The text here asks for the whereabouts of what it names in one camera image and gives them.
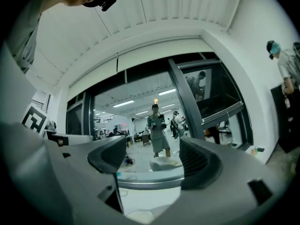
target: floor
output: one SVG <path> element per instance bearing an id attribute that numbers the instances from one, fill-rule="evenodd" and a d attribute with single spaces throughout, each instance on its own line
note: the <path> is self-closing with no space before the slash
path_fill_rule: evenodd
<path id="1" fill-rule="evenodd" d="M 185 135 L 190 137 L 190 134 L 188 131 L 185 132 Z M 169 146 L 171 148 L 171 157 L 175 160 L 180 160 L 179 158 L 179 139 L 175 140 L 172 137 L 172 134 L 170 131 L 165 131 L 165 136 L 167 138 L 167 141 L 169 143 Z M 206 141 L 214 143 L 213 137 L 206 137 Z M 228 142 L 230 142 L 232 139 L 231 135 L 222 134 L 220 135 L 220 143 L 221 145 L 227 145 Z M 146 173 L 146 172 L 152 172 L 150 167 L 150 160 L 153 158 L 153 148 L 150 143 L 150 145 L 143 146 L 142 142 L 134 142 L 127 148 L 126 150 L 127 154 L 130 158 L 133 159 L 134 164 L 133 165 L 126 165 L 123 163 L 119 169 L 119 172 L 123 173 Z M 165 151 L 162 151 L 159 153 L 159 156 L 165 156 Z"/>
<path id="2" fill-rule="evenodd" d="M 277 145 L 267 162 L 267 167 L 277 174 L 285 182 L 289 182 L 295 175 L 295 166 L 300 154 L 300 147 L 285 153 Z"/>

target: window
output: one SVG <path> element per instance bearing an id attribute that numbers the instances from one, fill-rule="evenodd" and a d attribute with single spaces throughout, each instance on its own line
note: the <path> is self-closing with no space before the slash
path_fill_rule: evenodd
<path id="1" fill-rule="evenodd" d="M 67 112 L 67 134 L 81 135 L 82 105 Z"/>

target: ceiling light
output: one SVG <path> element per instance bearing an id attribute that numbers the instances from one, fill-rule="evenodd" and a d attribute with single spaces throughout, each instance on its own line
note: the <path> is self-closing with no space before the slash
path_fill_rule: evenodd
<path id="1" fill-rule="evenodd" d="M 171 105 L 168 105 L 168 106 L 164 106 L 164 107 L 161 107 L 161 108 L 165 108 L 165 107 L 169 107 L 169 106 L 173 106 L 173 105 L 175 105 L 175 104 L 171 104 Z"/>
<path id="2" fill-rule="evenodd" d="M 149 112 L 149 111 L 139 112 L 136 115 L 139 115 L 139 114 L 142 114 L 142 113 L 147 113 L 147 112 Z"/>
<path id="3" fill-rule="evenodd" d="M 172 110 L 164 111 L 164 112 L 162 112 L 162 113 L 167 113 L 167 112 L 170 112 L 170 111 L 172 111 Z"/>
<path id="4" fill-rule="evenodd" d="M 113 107 L 120 107 L 120 106 L 129 104 L 129 103 L 134 103 L 134 100 L 131 100 L 131 101 L 128 101 L 128 102 L 125 102 L 125 103 L 121 103 L 121 104 L 115 105 L 115 106 L 113 106 Z"/>
<path id="5" fill-rule="evenodd" d="M 175 92 L 176 91 L 176 89 L 172 89 L 172 90 L 168 90 L 168 91 L 165 91 L 165 92 L 161 92 L 161 93 L 159 93 L 158 95 L 164 95 L 164 94 L 167 94 L 167 93 L 170 93 L 170 92 Z"/>

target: white ceiling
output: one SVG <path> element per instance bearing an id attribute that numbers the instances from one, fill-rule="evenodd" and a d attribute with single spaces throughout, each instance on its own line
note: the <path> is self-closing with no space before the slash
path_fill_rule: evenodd
<path id="1" fill-rule="evenodd" d="M 107 12 L 102 12 L 100 7 L 58 4 L 42 15 L 33 63 L 36 71 L 30 71 L 29 77 L 36 86 L 56 88 L 66 81 L 68 71 L 74 72 L 70 68 L 76 67 L 79 58 L 87 56 L 88 59 L 89 50 L 100 52 L 103 45 L 125 39 L 127 30 L 138 31 L 148 23 L 152 24 L 150 30 L 155 30 L 162 20 L 172 20 L 172 24 L 188 20 L 199 24 L 208 22 L 226 28 L 238 1 L 117 0 Z"/>
<path id="2" fill-rule="evenodd" d="M 174 89 L 170 76 L 167 72 L 155 76 L 147 77 L 136 82 L 124 84 L 95 97 L 96 111 L 126 116 L 131 118 L 143 118 L 152 114 L 151 107 L 154 99 L 158 99 L 159 111 L 164 112 L 180 107 L 180 102 L 176 92 L 171 92 L 159 96 L 160 92 Z M 113 107 L 133 100 L 133 103 L 120 107 Z"/>

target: bag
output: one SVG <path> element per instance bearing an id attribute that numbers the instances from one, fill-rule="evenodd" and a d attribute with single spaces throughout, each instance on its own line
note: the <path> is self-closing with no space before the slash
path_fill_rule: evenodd
<path id="1" fill-rule="evenodd" d="M 178 124 L 174 120 L 172 120 L 171 121 L 171 129 L 173 130 L 173 129 L 177 129 L 177 128 L 178 128 Z"/>

